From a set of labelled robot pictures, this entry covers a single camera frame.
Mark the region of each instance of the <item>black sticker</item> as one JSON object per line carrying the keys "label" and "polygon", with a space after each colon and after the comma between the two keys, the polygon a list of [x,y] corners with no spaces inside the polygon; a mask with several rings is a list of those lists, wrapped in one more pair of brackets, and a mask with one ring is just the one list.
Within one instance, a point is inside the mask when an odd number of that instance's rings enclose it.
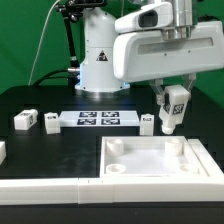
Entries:
{"label": "black sticker", "polygon": [[182,114],[184,109],[184,104],[175,105],[173,108],[173,114]]}
{"label": "black sticker", "polygon": [[96,119],[78,119],[77,125],[96,125]]}
{"label": "black sticker", "polygon": [[145,117],[143,117],[143,121],[151,121],[152,120],[152,118],[145,118]]}
{"label": "black sticker", "polygon": [[56,119],[57,117],[56,116],[49,116],[49,117],[47,117],[47,119],[49,119],[49,120],[53,120],[53,119]]}
{"label": "black sticker", "polygon": [[97,116],[97,112],[80,112],[79,117],[96,117]]}
{"label": "black sticker", "polygon": [[102,112],[102,117],[119,117],[119,112]]}
{"label": "black sticker", "polygon": [[20,116],[25,116],[25,117],[27,117],[27,116],[29,116],[30,115],[30,113],[21,113],[20,114]]}
{"label": "black sticker", "polygon": [[120,125],[120,119],[102,119],[101,120],[102,125]]}
{"label": "black sticker", "polygon": [[105,55],[104,51],[100,52],[100,54],[96,60],[97,61],[108,61],[107,56]]}
{"label": "black sticker", "polygon": [[33,116],[30,116],[30,125],[33,124]]}
{"label": "black sticker", "polygon": [[170,104],[164,104],[163,109],[169,114],[170,113]]}

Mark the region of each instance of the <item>cable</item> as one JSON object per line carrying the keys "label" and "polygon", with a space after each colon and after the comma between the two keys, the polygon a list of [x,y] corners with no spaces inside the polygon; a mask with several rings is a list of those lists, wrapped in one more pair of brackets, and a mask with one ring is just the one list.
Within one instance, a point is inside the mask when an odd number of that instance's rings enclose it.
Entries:
{"label": "cable", "polygon": [[43,30],[42,30],[42,34],[41,34],[41,37],[40,37],[40,41],[39,41],[39,45],[38,45],[38,49],[37,49],[37,53],[36,53],[36,56],[35,56],[35,59],[34,59],[34,62],[33,62],[33,66],[32,66],[32,70],[31,70],[31,73],[30,73],[30,78],[29,78],[29,83],[28,85],[30,86],[31,85],[31,81],[32,81],[32,78],[33,78],[33,73],[34,73],[34,70],[35,70],[35,67],[36,67],[36,63],[37,63],[37,59],[39,57],[39,54],[40,54],[40,49],[41,49],[41,46],[42,46],[42,43],[43,43],[43,38],[44,38],[44,35],[45,35],[45,31],[46,31],[46,28],[47,28],[47,25],[48,25],[48,21],[49,21],[49,18],[50,18],[50,15],[51,15],[51,12],[53,11],[55,5],[57,5],[61,0],[57,0],[50,8],[49,12],[48,12],[48,15],[46,17],[46,20],[45,20],[45,23],[44,23],[44,27],[43,27]]}
{"label": "cable", "polygon": [[48,78],[44,78],[44,79],[39,80],[38,83],[34,83],[33,85],[34,85],[34,86],[39,86],[39,84],[40,84],[41,82],[43,82],[44,80],[48,80],[48,79],[69,79],[69,78],[70,78],[70,76],[48,77]]}
{"label": "cable", "polygon": [[[198,21],[199,22],[208,22],[208,21],[212,21],[212,20],[216,20],[216,21],[221,21],[222,22],[222,20],[220,18],[218,18],[216,16],[213,16],[213,15],[206,14],[206,15],[198,17]],[[223,22],[222,22],[222,30],[224,32],[224,23]]]}
{"label": "cable", "polygon": [[68,72],[68,69],[59,69],[59,70],[55,70],[52,72],[47,73],[46,75],[44,75],[42,78],[38,79],[33,86],[38,86],[43,80],[48,79],[50,76],[58,74],[58,73],[63,73],[63,72]]}
{"label": "cable", "polygon": [[121,0],[121,17],[124,16],[124,0]]}

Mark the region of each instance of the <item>small white block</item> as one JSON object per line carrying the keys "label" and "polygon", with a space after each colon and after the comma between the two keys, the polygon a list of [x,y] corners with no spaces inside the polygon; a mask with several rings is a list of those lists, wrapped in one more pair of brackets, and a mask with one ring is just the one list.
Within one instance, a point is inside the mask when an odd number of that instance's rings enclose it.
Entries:
{"label": "small white block", "polygon": [[61,133],[60,120],[57,113],[44,114],[47,134]]}
{"label": "small white block", "polygon": [[165,154],[168,156],[180,156],[183,153],[183,143],[179,138],[171,138],[165,141]]}
{"label": "small white block", "polygon": [[121,156],[124,153],[124,142],[119,139],[107,141],[107,153],[112,156]]}
{"label": "small white block", "polygon": [[140,135],[153,136],[154,115],[143,114],[140,121]]}
{"label": "small white block", "polygon": [[0,142],[0,165],[6,157],[5,142]]}
{"label": "small white block", "polygon": [[38,112],[36,110],[23,110],[14,117],[14,125],[16,130],[28,130],[37,122]]}

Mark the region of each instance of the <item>black cable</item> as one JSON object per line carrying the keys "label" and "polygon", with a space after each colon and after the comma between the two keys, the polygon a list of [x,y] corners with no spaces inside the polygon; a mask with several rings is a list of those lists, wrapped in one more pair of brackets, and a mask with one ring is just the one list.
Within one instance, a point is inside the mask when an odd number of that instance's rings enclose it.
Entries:
{"label": "black cable", "polygon": [[46,75],[44,75],[42,78],[38,79],[33,86],[38,86],[43,80],[47,79],[48,77],[58,74],[58,73],[63,73],[63,72],[68,72],[67,69],[59,69],[59,70],[55,70],[52,72],[47,73]]}
{"label": "black cable", "polygon": [[75,45],[74,45],[74,41],[73,41],[70,19],[69,19],[69,17],[67,17],[65,15],[63,15],[63,18],[64,18],[64,24],[65,24],[65,28],[66,28],[68,46],[69,46],[69,52],[70,52],[70,65],[71,65],[71,67],[79,67],[79,62],[77,60],[76,52],[75,52]]}
{"label": "black cable", "polygon": [[71,80],[77,80],[77,75],[70,75],[70,76],[57,76],[57,77],[47,77],[44,79],[41,79],[35,86],[39,86],[39,84],[41,82],[43,82],[44,80],[48,80],[48,79],[71,79]]}
{"label": "black cable", "polygon": [[218,18],[216,16],[213,16],[213,15],[206,14],[206,15],[198,17],[198,22],[208,22],[208,21],[212,21],[212,20],[216,20],[216,21],[221,21],[222,22],[222,20],[220,18]]}

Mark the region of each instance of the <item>white block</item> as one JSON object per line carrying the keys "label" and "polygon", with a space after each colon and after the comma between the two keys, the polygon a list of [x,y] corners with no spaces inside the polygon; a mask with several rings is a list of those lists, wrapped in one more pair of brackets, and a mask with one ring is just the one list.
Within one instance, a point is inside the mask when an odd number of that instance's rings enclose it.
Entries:
{"label": "white block", "polygon": [[0,205],[78,203],[78,179],[0,180]]}
{"label": "white block", "polygon": [[61,133],[60,120],[57,113],[44,114],[47,134]]}
{"label": "white block", "polygon": [[161,105],[159,117],[163,133],[170,135],[183,121],[190,93],[181,85],[167,86],[165,93],[169,94],[169,102]]}
{"label": "white block", "polygon": [[153,136],[154,115],[143,114],[140,121],[140,135]]}
{"label": "white block", "polygon": [[0,142],[0,165],[6,157],[5,142]]}
{"label": "white block", "polygon": [[28,130],[37,122],[38,112],[34,109],[23,110],[14,117],[14,125],[16,130]]}
{"label": "white block", "polygon": [[121,156],[124,153],[124,142],[119,138],[108,140],[107,153],[112,156]]}
{"label": "white block", "polygon": [[165,141],[165,154],[168,156],[180,156],[183,153],[183,143],[179,138],[171,138]]}

